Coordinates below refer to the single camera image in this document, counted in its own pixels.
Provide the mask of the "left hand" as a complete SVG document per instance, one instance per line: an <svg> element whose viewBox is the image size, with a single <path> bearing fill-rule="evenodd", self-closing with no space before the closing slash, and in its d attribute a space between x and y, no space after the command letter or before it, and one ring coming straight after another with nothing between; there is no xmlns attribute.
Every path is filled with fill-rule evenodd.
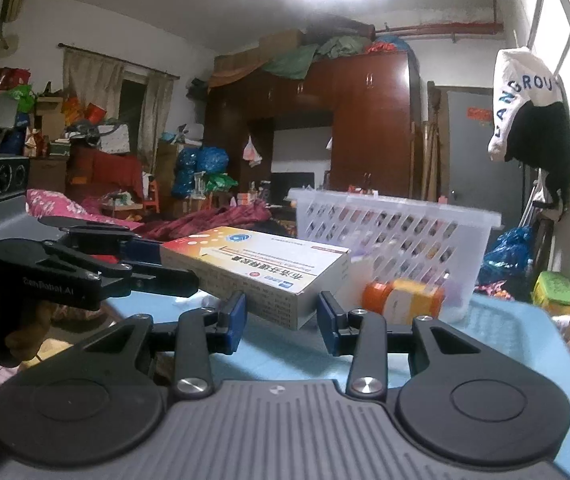
<svg viewBox="0 0 570 480"><path fill-rule="evenodd" d="M0 349L0 364L13 367L33 359L48 336L57 308L57 304L42 302L29 321L20 322L5 335Z"/></svg>

